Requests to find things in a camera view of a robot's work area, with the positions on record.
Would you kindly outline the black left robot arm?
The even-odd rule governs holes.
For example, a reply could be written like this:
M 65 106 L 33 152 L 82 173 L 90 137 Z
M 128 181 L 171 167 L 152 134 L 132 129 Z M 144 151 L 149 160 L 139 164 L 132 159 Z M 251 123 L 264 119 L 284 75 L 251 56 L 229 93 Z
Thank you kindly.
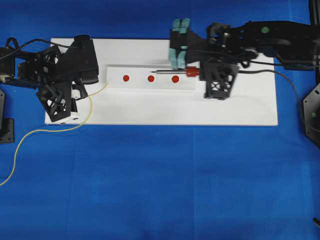
M 51 122 L 70 117 L 78 111 L 77 100 L 89 95 L 86 85 L 99 81 L 99 66 L 93 40 L 75 36 L 71 45 L 49 41 L 49 48 L 24 51 L 34 43 L 19 45 L 14 37 L 0 49 L 0 82 L 5 85 L 37 90 L 36 96 Z

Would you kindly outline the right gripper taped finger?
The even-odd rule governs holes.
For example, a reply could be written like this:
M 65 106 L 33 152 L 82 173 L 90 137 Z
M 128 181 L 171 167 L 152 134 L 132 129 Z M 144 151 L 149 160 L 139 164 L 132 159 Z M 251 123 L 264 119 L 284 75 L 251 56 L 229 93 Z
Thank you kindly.
M 202 52 L 208 41 L 190 29 L 189 18 L 178 18 L 172 23 L 168 59 L 173 70 L 185 69 L 188 64 L 205 59 Z

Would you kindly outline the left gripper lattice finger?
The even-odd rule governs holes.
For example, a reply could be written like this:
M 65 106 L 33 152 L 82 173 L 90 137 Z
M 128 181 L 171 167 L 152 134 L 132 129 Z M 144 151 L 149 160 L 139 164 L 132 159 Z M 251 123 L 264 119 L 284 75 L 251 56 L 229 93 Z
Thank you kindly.
M 77 100 L 88 97 L 81 79 L 48 83 L 36 93 L 52 123 L 67 123 L 80 119 Z

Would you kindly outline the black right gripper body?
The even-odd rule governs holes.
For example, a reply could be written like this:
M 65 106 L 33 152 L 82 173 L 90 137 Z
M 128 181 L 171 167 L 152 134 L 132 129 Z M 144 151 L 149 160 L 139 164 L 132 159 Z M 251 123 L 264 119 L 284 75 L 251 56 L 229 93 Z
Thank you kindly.
M 245 66 L 245 51 L 243 37 L 246 24 L 232 27 L 229 24 L 214 22 L 207 27 L 208 53 L 205 54 L 207 63 L 230 63 Z

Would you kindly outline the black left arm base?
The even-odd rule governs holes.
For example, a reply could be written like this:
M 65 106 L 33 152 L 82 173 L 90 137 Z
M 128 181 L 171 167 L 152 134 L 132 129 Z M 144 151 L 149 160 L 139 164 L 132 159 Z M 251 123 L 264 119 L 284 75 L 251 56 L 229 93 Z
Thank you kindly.
M 10 144 L 15 141 L 15 127 L 13 118 L 4 118 L 5 93 L 0 91 L 0 144 Z

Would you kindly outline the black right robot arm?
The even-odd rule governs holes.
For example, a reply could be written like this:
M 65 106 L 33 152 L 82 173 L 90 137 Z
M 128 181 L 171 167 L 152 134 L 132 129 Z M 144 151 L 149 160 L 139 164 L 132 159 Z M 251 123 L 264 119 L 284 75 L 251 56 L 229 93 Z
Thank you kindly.
M 240 67 L 248 68 L 259 54 L 276 58 L 286 70 L 316 68 L 320 56 L 320 27 L 292 21 L 249 21 L 239 27 L 214 22 L 200 37 L 190 19 L 176 19 L 170 30 L 168 59 L 173 70 L 189 70 L 205 82 L 204 98 L 230 97 Z

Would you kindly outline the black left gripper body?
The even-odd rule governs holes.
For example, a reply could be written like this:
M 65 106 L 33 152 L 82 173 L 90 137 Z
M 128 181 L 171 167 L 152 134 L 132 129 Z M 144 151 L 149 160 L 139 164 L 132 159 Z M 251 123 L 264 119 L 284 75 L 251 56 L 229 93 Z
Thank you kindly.
M 18 84 L 63 83 L 66 80 L 58 73 L 58 63 L 62 53 L 57 46 L 39 52 L 19 50 L 17 58 L 24 60 L 18 64 Z

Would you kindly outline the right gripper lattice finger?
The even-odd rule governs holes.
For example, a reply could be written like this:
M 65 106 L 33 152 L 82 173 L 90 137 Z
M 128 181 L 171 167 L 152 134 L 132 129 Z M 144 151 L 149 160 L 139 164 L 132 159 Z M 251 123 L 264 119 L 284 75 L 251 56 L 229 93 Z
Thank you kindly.
M 205 82 L 205 99 L 225 100 L 230 97 L 240 68 L 235 64 L 201 61 L 199 80 Z

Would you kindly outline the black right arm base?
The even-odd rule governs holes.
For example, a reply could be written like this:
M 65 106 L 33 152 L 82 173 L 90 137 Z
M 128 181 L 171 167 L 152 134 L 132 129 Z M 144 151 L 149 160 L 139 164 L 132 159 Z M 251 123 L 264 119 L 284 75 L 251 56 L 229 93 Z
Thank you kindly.
M 303 99 L 304 129 L 306 136 L 320 147 L 320 84 Z

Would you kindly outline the left gripper solid finger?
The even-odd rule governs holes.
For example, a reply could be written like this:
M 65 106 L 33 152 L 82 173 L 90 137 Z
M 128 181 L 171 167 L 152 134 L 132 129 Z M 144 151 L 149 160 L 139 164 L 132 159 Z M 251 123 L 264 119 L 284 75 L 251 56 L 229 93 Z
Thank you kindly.
M 62 79 L 80 79 L 84 85 L 99 82 L 95 46 L 89 35 L 78 35 L 73 38 L 71 46 L 58 60 L 56 70 Z

